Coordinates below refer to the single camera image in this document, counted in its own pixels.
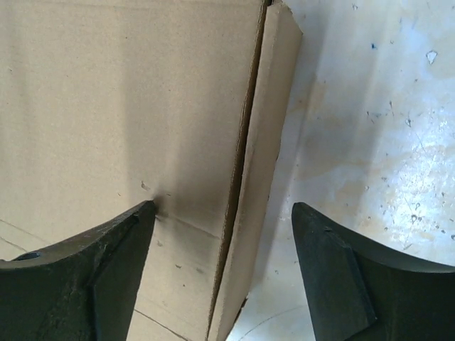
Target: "black robotic claw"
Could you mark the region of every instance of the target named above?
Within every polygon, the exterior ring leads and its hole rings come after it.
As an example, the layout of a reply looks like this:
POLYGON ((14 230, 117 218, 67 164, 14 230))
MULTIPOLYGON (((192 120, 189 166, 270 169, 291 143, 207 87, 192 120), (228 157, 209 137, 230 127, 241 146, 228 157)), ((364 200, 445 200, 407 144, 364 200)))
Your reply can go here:
POLYGON ((0 261, 0 340, 125 340, 154 222, 153 202, 143 202, 63 242, 0 261))
POLYGON ((292 211, 317 341, 455 340, 455 268, 403 254, 308 205, 292 211))

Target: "cardboard surface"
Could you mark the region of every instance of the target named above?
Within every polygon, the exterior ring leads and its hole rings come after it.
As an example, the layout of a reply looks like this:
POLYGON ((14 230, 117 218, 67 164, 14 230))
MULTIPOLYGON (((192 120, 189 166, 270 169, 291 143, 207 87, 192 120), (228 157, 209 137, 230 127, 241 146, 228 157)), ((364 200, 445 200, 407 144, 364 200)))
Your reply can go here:
POLYGON ((225 337, 250 284, 300 39, 284 6, 270 9, 0 0, 0 257, 153 198, 129 340, 204 340, 210 323, 210 339, 225 337))

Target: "corrugated cardboard edge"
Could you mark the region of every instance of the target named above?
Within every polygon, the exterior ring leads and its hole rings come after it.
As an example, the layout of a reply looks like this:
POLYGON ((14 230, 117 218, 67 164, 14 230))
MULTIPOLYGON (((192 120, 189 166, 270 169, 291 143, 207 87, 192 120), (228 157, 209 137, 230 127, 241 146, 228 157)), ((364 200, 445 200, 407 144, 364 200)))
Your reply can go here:
POLYGON ((267 9, 239 203, 208 340, 226 340, 250 289, 301 31, 282 2, 267 9))

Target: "scratched white surface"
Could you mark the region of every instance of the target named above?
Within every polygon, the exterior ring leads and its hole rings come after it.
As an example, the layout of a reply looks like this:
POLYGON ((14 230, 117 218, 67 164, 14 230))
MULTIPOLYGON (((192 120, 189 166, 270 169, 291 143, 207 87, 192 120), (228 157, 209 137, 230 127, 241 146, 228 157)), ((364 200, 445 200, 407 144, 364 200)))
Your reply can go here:
POLYGON ((252 291, 229 341, 314 340, 296 201, 455 265, 455 1, 286 2, 304 43, 252 291))

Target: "brown cardboard box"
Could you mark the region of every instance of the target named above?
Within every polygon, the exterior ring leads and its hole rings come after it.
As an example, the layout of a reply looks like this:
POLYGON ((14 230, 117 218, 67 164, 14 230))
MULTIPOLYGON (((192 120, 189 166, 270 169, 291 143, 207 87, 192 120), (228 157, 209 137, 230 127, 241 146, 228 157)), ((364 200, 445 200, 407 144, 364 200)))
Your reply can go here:
POLYGON ((0 0, 0 258, 155 199, 129 340, 224 340, 301 32, 264 0, 0 0))

